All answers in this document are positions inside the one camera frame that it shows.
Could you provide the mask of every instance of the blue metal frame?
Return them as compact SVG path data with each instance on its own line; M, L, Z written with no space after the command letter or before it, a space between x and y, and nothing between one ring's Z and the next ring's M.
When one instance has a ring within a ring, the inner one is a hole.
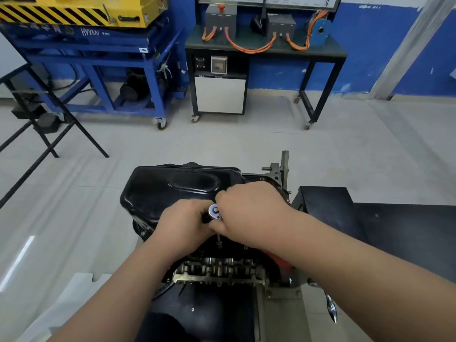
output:
M108 113L166 118L166 109L173 98L185 96L185 86L181 80L180 62L185 62L185 52L179 50L178 39L182 30L171 40L172 25L163 14L147 29L112 30L90 26L39 26L6 24L7 31L13 36L14 43L24 50L26 57L33 63L55 64L65 63L80 65L84 76L70 88L60 100L71 112L77 113ZM71 51L72 55L50 55L44 50L55 49ZM157 71L170 55L168 65L174 65L173 79L169 87L160 84ZM137 103L129 103L120 95L113 101L103 81L100 67L140 67L144 69L150 88L150 95ZM37 91L39 84L29 79L30 85ZM68 104L85 86L92 83L102 105ZM61 113L60 107L46 94L42 100L55 113ZM148 105L153 102L154 108Z

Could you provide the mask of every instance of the forearm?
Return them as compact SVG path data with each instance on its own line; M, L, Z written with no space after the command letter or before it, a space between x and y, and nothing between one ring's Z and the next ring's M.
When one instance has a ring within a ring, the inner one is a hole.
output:
M375 341L453 339L453 283L304 213L290 213L282 232L271 251L305 270Z
M173 259L152 237L49 340L134 341L153 294Z

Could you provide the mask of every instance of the cart wheel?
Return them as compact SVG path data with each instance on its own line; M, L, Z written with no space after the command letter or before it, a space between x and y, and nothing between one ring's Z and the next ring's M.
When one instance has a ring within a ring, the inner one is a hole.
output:
M168 126L168 123L165 119L162 119L160 122L157 123L157 128L159 131L163 131Z

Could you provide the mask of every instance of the green tabletop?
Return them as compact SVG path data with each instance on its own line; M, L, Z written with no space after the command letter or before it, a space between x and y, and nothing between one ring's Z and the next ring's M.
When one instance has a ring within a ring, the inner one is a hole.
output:
M219 32L213 39L204 42L201 38L203 31L204 28L196 25L185 43L185 48L237 51L237 49L233 48L225 38L225 33ZM248 26L238 26L236 30L236 39L233 40L233 42L246 49L257 49L267 44L269 41L262 35L254 33ZM294 43L304 45L304 42L305 31L297 30L294 33ZM292 49L285 40L277 38L268 51L255 55L264 56L267 54L281 54L295 57L325 56L334 58L346 58L348 56L348 53L331 36L326 39L324 45L311 45L306 51L296 51Z

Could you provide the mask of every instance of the hand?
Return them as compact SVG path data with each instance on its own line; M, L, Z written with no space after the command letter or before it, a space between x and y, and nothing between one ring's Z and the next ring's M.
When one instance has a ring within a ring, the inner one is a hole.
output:
M161 214L157 228L147 240L163 247L165 256L175 262L196 249L214 232L202 223L202 215L213 204L210 200L181 199Z
M209 227L243 245L272 251L287 218L295 210L264 181L238 184L215 197L223 220Z

